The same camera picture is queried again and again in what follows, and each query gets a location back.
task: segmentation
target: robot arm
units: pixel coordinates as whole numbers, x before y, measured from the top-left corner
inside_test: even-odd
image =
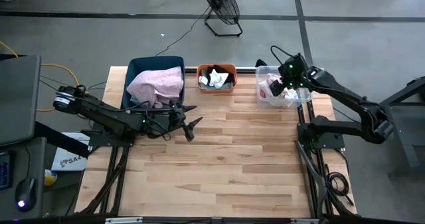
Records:
[[[107,136],[131,142],[135,135],[158,138],[178,128],[184,129],[186,139],[190,142],[194,138],[193,128],[202,119],[198,118],[186,125],[185,112],[196,106],[183,106],[176,102],[170,103],[170,108],[136,109],[137,107],[133,107],[120,110],[86,94],[84,86],[61,86],[57,94],[53,106],[58,111],[81,114],[103,127],[100,131],[87,133],[101,132],[100,135],[105,133]]]
[[[317,116],[303,131],[304,141],[315,141],[322,134],[332,132],[360,136],[368,142],[381,144],[391,134],[392,124],[379,104],[340,85],[326,70],[316,66],[308,67],[301,54],[291,56],[285,63],[281,63],[278,70],[280,79],[270,85],[274,96],[281,94],[284,88],[308,88],[310,92],[330,95],[361,118],[361,122],[341,122]]]

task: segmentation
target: concrete floor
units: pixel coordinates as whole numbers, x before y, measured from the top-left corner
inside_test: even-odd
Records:
[[[295,0],[237,1],[243,15],[297,15]],[[425,17],[425,0],[301,0],[301,4],[306,16]],[[205,0],[16,0],[0,3],[0,10],[200,15],[207,6]],[[194,21],[184,16],[180,18],[0,17],[0,41],[19,54],[38,54],[45,62],[66,65],[82,84],[90,86],[104,81],[110,66],[126,65],[136,57],[153,56],[178,39]],[[244,29],[240,38],[218,38],[200,21],[165,55],[182,56],[187,66],[212,62],[254,66],[258,58],[277,64],[269,52],[271,45],[278,45],[290,53],[305,50],[296,19],[250,19],[240,23]],[[212,24],[222,31],[235,29],[217,20]],[[314,64],[327,69],[341,84],[372,101],[380,102],[413,78],[425,75],[423,23],[359,23],[347,19],[345,22],[308,21],[305,26]],[[63,70],[43,68],[42,74],[73,84]],[[101,90],[95,94],[102,97]],[[53,98],[54,92],[41,85],[39,107],[50,107]],[[340,103],[334,102],[334,105],[356,118]],[[336,115],[338,120],[345,119]],[[72,132],[88,127],[87,121],[60,112],[38,113],[37,119],[59,131]],[[392,138],[383,145],[368,144],[350,136],[345,136],[344,140],[359,214],[423,222],[425,183],[387,178],[389,171],[405,162],[400,145]],[[69,198],[53,201],[53,213],[64,213],[72,198],[72,195],[67,196]]]

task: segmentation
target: pink cloth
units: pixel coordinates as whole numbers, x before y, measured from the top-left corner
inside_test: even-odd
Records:
[[[148,70],[138,74],[127,87],[127,92],[142,103],[149,101],[151,106],[161,108],[170,99],[178,98],[183,89],[181,68]]]

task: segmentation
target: electric fan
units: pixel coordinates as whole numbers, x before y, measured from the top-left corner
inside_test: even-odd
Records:
[[[208,4],[211,7],[210,12],[208,13],[206,19],[205,19],[205,25],[214,33],[215,36],[218,37],[229,37],[229,36],[237,36],[239,37],[242,34],[242,28],[239,25],[239,8],[238,4],[235,0],[207,0]],[[227,25],[238,25],[240,29],[240,33],[238,34],[227,34],[227,35],[220,35],[217,34],[211,28],[211,26],[208,24],[208,19],[211,16],[212,12],[215,12],[217,16]]]

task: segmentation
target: yellow cable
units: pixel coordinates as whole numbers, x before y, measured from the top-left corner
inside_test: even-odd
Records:
[[[6,47],[6,49],[10,50],[18,58],[18,55],[13,51],[13,49],[11,49],[11,47],[8,47],[5,43],[3,43],[1,41],[0,41],[0,44],[2,44],[4,47]]]
[[[0,41],[0,45],[3,45],[4,47],[6,47],[6,49],[10,50],[18,58],[18,55],[13,51],[13,49],[8,47],[5,43]],[[63,68],[64,70],[68,71],[68,73],[70,73],[72,75],[72,77],[75,80],[75,83],[77,85],[80,85],[80,83],[77,79],[77,76],[75,76],[75,74],[66,66],[63,66],[63,65],[60,65],[60,64],[50,64],[50,63],[41,64],[41,66],[53,66],[53,67]],[[37,109],[37,111],[39,111],[39,112],[51,112],[51,111],[54,111],[54,108]]]

